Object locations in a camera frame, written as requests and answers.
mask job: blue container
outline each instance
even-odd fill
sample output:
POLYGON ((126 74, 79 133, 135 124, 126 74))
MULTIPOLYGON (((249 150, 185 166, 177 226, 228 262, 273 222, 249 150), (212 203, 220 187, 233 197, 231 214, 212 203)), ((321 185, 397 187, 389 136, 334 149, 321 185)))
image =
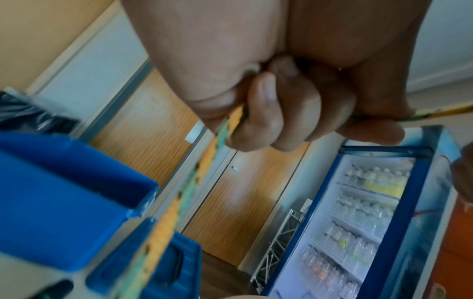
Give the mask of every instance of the blue container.
POLYGON ((0 251, 83 268, 158 184, 61 135, 0 133, 0 251))
MULTIPOLYGON (((106 296, 130 264, 133 255, 146 240, 155 220, 148 218, 86 279, 89 289, 106 296)), ((197 299, 201 282, 202 248, 174 233, 141 299, 197 299)))

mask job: plastic bag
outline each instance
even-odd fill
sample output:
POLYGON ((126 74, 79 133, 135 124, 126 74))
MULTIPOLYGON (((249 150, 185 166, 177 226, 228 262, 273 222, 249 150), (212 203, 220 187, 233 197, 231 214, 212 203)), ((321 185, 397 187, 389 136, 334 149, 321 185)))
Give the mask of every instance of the plastic bag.
POLYGON ((68 134, 78 123, 78 120, 45 111, 23 99, 0 91, 0 130, 68 134))

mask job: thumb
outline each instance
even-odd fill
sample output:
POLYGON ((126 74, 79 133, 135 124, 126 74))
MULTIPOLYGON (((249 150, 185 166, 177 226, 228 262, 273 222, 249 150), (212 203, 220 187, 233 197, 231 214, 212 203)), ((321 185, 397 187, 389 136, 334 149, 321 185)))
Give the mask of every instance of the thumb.
POLYGON ((247 95, 248 117, 227 141, 240 151, 270 146, 281 134, 284 120, 276 92, 276 77, 270 72, 256 75, 247 95))

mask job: hand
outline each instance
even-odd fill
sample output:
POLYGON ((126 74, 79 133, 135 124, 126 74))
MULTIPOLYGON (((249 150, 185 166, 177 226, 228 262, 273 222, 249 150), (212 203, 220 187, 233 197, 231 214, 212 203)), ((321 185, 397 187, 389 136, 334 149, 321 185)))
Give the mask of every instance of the hand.
POLYGON ((233 148, 291 150, 334 130, 381 144, 404 136, 393 119, 413 112, 405 84, 429 0, 122 2, 153 63, 211 130, 247 103, 233 148), (373 119, 354 121, 354 110, 373 119))
POLYGON ((460 159, 452 164, 453 184, 466 208, 473 205, 473 143, 465 146, 460 159))

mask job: display fridge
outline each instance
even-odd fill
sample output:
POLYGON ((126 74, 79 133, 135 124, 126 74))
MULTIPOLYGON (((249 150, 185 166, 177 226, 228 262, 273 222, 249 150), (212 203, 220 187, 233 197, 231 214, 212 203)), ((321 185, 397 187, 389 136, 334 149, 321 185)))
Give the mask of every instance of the display fridge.
POLYGON ((407 129, 395 147, 347 140, 262 295, 427 298, 458 157, 441 126, 407 129))

